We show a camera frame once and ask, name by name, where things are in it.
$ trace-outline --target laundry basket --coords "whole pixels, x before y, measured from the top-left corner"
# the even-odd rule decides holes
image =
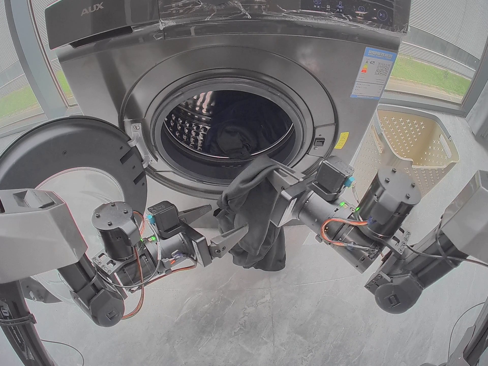
[[[430,113],[380,104],[353,164],[362,197],[382,165],[405,171],[426,195],[459,162],[442,122]]]

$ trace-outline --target black garment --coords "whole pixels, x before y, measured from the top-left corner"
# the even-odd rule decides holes
[[[217,201],[219,230],[224,233],[249,224],[249,231],[232,249],[233,263],[244,268],[279,271],[286,253],[284,231],[270,222],[278,192],[266,176],[279,165],[262,155],[251,162],[225,189]]]
[[[238,94],[217,96],[218,108],[205,137],[205,152],[246,160],[271,146],[290,128],[288,115],[272,101],[254,94]]]

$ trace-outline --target yellow warning sticker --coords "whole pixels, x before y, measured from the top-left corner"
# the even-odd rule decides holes
[[[341,135],[339,136],[339,140],[336,143],[336,146],[334,147],[334,149],[342,149],[344,147],[344,144],[347,141],[348,137],[349,137],[349,131],[345,131],[345,132],[341,133]]]

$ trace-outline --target washing machine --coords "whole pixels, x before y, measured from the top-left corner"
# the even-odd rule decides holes
[[[410,0],[61,0],[45,18],[83,114],[140,152],[147,204],[182,210],[214,204],[260,154],[306,175],[330,154],[349,162],[409,12]],[[217,131],[242,120],[236,155]]]

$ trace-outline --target black cylinder actuator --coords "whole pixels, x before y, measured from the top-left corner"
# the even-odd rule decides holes
[[[407,174],[392,167],[380,168],[356,212],[361,220],[368,221],[363,233],[372,237],[393,236],[420,198],[419,188]]]
[[[100,205],[93,212],[92,224],[110,258],[121,261],[134,255],[134,246],[141,242],[141,234],[128,204],[110,202]]]

